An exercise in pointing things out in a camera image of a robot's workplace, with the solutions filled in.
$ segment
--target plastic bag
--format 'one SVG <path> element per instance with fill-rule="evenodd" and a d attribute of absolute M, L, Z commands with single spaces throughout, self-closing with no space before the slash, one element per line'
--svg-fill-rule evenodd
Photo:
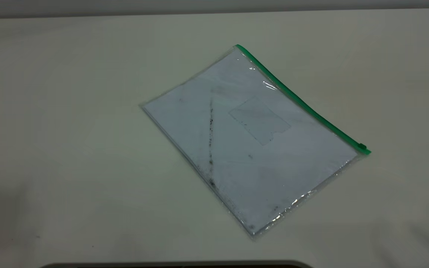
<path fill-rule="evenodd" d="M 142 108 L 252 236 L 370 153 L 240 45 Z"/>

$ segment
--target white table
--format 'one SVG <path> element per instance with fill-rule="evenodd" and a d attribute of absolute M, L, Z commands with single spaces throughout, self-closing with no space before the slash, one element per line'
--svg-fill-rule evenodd
<path fill-rule="evenodd" d="M 373 151 L 256 241 L 139 108 L 235 44 Z M 0 267 L 247 259 L 429 265 L 429 10 L 0 20 Z"/>

